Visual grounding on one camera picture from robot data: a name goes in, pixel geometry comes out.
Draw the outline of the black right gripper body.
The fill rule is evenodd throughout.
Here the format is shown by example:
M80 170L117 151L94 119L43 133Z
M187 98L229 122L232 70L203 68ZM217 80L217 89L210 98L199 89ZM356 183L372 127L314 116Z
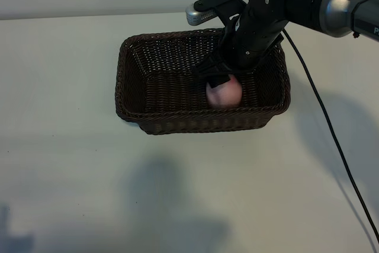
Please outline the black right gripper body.
M226 35L221 44L221 53L230 70L254 69L274 44L278 35L288 24L270 11L256 15L248 5L241 15L226 27Z

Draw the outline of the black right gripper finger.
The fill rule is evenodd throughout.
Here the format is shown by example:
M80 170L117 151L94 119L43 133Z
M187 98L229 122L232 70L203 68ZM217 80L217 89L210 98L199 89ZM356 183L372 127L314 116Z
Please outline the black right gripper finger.
M229 82L231 79L231 75L213 75L208 77L208 86L213 89Z
M192 73L201 79L233 74L219 49L214 49L202 61L194 65Z

